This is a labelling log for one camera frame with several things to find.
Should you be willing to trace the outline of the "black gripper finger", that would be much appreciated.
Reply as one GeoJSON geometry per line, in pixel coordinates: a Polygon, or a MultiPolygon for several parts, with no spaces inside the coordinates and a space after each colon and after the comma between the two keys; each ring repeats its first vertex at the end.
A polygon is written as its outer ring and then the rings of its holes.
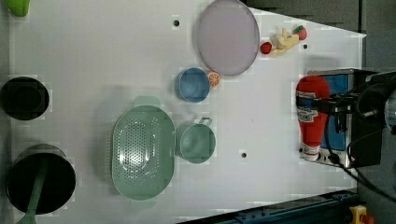
{"type": "Polygon", "coordinates": [[[319,98],[304,98],[297,96],[296,105],[300,108],[316,110],[321,113],[327,112],[327,104],[324,100],[319,98]]]}

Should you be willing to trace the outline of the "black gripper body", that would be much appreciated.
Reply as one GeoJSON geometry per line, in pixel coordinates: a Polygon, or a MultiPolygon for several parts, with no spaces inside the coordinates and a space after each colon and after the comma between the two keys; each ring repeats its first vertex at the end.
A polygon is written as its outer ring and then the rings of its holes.
{"type": "Polygon", "coordinates": [[[330,98],[324,100],[327,104],[327,112],[325,113],[328,115],[327,132],[330,130],[331,124],[333,124],[337,133],[347,131],[347,116],[356,111],[358,97],[357,93],[333,94],[330,98]]]}

